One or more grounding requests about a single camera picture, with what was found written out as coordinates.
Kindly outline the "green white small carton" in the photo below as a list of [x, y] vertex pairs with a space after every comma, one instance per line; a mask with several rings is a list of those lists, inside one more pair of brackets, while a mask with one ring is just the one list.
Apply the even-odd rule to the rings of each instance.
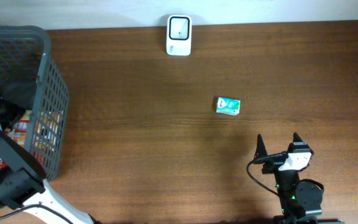
[[221, 114], [227, 114], [231, 116], [236, 116], [240, 113], [241, 108], [241, 101], [232, 99], [232, 98], [225, 98], [225, 97], [218, 97], [216, 103], [216, 112]]

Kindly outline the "orange snack packet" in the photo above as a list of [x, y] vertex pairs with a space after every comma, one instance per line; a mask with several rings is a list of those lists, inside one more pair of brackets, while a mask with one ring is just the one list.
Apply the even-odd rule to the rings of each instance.
[[[18, 145], [25, 147], [25, 139], [27, 136], [27, 130], [29, 129], [30, 124], [30, 114], [31, 111], [27, 110], [23, 117], [13, 125], [12, 130], [8, 133], [8, 136], [12, 138]], [[62, 112], [41, 112], [40, 113], [41, 123], [35, 122], [35, 140], [32, 141], [32, 144], [35, 147], [41, 148], [42, 141], [40, 138], [48, 140], [52, 143], [52, 147], [57, 147], [59, 145], [59, 138], [61, 137], [61, 127], [63, 124], [63, 115]]]

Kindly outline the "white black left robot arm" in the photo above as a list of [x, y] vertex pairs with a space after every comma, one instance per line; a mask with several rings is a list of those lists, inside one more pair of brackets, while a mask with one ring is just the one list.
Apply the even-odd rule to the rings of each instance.
[[48, 224], [98, 222], [56, 193], [39, 162], [6, 136], [0, 125], [0, 208], [3, 207], [12, 212], [2, 219], [26, 212]]

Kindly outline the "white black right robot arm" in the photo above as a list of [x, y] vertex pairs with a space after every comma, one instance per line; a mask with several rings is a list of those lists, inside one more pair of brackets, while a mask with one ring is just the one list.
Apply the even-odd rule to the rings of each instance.
[[257, 136], [257, 147], [250, 164], [262, 164], [263, 174], [275, 176], [276, 190], [254, 180], [280, 200], [282, 214], [273, 217], [274, 223], [318, 223], [317, 216], [322, 214], [324, 185], [299, 177], [299, 173], [309, 167], [313, 155], [308, 143], [297, 133], [293, 134], [293, 141], [286, 151], [271, 155], [267, 154], [262, 136]]

